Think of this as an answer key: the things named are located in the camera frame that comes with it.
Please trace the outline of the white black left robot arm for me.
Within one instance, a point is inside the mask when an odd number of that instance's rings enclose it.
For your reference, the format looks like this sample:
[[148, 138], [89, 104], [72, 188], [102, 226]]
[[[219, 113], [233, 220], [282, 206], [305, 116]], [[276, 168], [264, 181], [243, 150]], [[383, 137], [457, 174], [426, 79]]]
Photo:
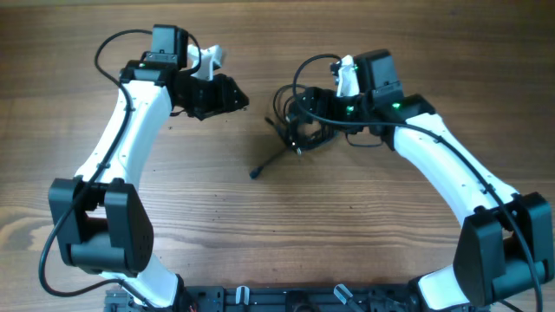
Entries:
[[119, 94], [94, 151], [71, 179], [49, 188], [54, 227], [45, 248], [102, 284], [115, 283], [137, 311], [195, 311], [180, 275], [153, 253], [153, 225], [138, 193], [143, 168], [166, 121], [178, 114], [205, 120], [249, 103], [220, 73], [217, 45], [202, 49], [186, 30], [156, 24], [152, 44], [113, 78]]

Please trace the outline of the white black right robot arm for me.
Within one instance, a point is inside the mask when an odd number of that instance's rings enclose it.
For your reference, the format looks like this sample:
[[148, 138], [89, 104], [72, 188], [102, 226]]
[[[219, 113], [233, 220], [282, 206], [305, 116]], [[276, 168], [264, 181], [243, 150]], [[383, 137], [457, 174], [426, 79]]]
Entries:
[[421, 309], [485, 308], [526, 290], [542, 309], [541, 287], [554, 278], [549, 203], [497, 178], [424, 97], [405, 94], [387, 50], [332, 55], [330, 70], [335, 90], [292, 83], [300, 118], [346, 134], [368, 129], [423, 174], [460, 224], [454, 260], [412, 282]]

